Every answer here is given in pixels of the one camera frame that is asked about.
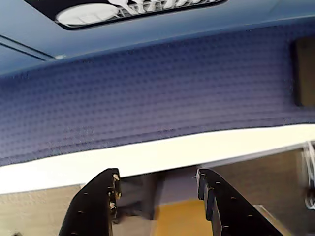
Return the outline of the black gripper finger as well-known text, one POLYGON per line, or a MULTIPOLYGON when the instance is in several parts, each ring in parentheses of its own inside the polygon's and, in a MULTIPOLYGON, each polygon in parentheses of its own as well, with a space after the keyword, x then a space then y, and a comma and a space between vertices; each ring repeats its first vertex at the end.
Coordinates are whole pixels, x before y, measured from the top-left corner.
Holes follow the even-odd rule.
POLYGON ((198 169, 198 198, 214 236, 281 236, 245 197, 220 174, 198 169))
POLYGON ((121 197, 120 173, 109 168, 95 176, 71 200, 60 236, 111 236, 121 197))

